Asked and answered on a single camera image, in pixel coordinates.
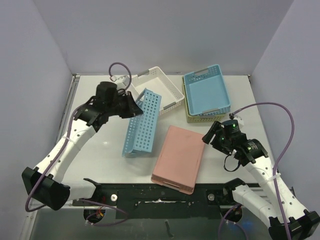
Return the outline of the pink plastic basket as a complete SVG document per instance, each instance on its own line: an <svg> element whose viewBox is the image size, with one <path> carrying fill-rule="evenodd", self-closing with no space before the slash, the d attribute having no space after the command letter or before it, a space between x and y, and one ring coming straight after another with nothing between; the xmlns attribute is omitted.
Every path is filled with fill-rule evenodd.
<svg viewBox="0 0 320 240"><path fill-rule="evenodd" d="M205 143L203 134L171 125L151 175L151 181L181 193L194 192Z"/></svg>

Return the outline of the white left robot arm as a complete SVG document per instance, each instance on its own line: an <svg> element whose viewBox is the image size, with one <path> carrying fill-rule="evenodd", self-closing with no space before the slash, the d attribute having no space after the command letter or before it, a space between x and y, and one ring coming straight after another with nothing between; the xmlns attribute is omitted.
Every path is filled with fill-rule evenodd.
<svg viewBox="0 0 320 240"><path fill-rule="evenodd" d="M97 183L88 179L64 183L65 173L81 148L110 117L129 119L142 114L127 88L119 89L111 81L100 82L95 95L73 111L65 134L50 153L34 168L26 167L22 172L28 194L25 210L33 211L31 199L55 211L66 202L78 199L84 199L92 206L99 204L102 193L96 189Z"/></svg>

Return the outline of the light blue plastic basket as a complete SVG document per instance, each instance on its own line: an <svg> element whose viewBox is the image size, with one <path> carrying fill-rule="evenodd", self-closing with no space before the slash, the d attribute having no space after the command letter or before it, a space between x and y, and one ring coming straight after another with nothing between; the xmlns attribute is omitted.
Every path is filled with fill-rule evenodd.
<svg viewBox="0 0 320 240"><path fill-rule="evenodd" d="M144 89L136 99L142 115L129 120L122 156L136 158L152 152L162 97Z"/></svg>

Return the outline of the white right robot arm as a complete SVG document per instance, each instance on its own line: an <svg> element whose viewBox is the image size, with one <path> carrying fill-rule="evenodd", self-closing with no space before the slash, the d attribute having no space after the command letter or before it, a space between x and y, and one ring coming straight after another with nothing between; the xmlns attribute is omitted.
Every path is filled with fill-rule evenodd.
<svg viewBox="0 0 320 240"><path fill-rule="evenodd" d="M320 224L316 211L308 211L281 178L273 173L268 152L257 139L247 139L236 119L215 121L202 138L205 144L227 157L234 157L257 181L267 199L263 199L240 178L224 185L222 197L230 205L243 205L268 228L273 240L305 240Z"/></svg>

